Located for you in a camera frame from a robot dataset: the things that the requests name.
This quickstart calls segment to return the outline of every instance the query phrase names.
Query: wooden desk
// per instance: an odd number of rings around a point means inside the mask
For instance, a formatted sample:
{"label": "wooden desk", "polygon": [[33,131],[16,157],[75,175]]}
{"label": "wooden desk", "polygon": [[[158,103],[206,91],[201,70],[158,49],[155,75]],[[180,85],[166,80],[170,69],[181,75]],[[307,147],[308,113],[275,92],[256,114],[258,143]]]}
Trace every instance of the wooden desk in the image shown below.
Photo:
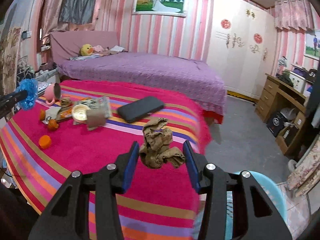
{"label": "wooden desk", "polygon": [[294,107],[299,109],[299,111],[302,113],[300,116],[303,117],[303,120],[301,119],[300,128],[289,146],[287,146],[284,142],[284,130],[282,130],[276,137],[276,142],[278,143],[282,153],[284,155],[291,155],[299,145],[302,135],[305,131],[306,125],[304,113],[306,108],[303,106],[303,104],[306,97],[279,79],[268,74],[266,75],[267,81],[255,109],[255,112],[262,119],[262,121],[266,123],[271,114],[280,111],[285,107]]}

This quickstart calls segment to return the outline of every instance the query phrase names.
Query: black smartphone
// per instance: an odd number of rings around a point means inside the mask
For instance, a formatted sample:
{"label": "black smartphone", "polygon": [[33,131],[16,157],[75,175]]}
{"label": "black smartphone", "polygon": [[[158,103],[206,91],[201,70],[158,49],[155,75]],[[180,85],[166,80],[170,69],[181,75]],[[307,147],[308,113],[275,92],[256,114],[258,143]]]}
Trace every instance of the black smartphone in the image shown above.
{"label": "black smartphone", "polygon": [[117,109],[118,114],[128,123],[136,122],[149,113],[154,113],[164,108],[164,102],[155,97],[145,97]]}

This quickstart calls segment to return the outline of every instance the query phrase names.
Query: black box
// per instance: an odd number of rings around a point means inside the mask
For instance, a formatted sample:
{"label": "black box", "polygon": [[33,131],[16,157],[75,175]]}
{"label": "black box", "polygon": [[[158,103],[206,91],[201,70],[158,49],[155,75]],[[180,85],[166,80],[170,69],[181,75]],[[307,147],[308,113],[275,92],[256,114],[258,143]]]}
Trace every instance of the black box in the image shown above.
{"label": "black box", "polygon": [[272,114],[267,122],[267,127],[272,132],[274,137],[284,128],[284,123],[288,120],[280,112]]}

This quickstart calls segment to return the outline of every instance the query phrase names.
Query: red paper cut decoration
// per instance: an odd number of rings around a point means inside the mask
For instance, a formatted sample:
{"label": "red paper cut decoration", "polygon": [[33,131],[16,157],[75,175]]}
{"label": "red paper cut decoration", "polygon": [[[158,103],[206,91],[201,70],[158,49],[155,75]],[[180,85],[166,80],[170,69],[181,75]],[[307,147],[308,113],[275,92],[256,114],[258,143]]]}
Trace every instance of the red paper cut decoration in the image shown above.
{"label": "red paper cut decoration", "polygon": [[262,37],[259,33],[256,33],[254,36],[253,36],[253,39],[256,43],[260,44],[262,43]]}
{"label": "red paper cut decoration", "polygon": [[224,29],[230,29],[231,22],[229,20],[227,20],[227,19],[224,19],[224,20],[221,21],[221,26]]}

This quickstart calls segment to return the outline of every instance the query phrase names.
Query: metal screw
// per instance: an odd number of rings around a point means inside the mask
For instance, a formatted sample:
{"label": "metal screw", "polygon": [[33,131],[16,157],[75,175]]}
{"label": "metal screw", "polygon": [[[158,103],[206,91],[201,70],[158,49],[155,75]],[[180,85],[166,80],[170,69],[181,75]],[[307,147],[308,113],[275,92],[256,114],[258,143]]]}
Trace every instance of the metal screw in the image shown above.
{"label": "metal screw", "polygon": [[216,165],[214,165],[213,163],[208,163],[206,165],[206,168],[210,171],[213,171],[216,168]]}
{"label": "metal screw", "polygon": [[74,171],[71,173],[71,176],[74,177],[74,178],[77,178],[81,175],[81,172],[80,171]]}
{"label": "metal screw", "polygon": [[114,170],[116,167],[117,167],[117,165],[115,165],[114,163],[110,163],[107,165],[108,170]]}
{"label": "metal screw", "polygon": [[248,171],[243,171],[243,172],[241,173],[241,175],[244,176],[245,178],[248,178],[248,177],[251,176],[250,172],[248,172]]}

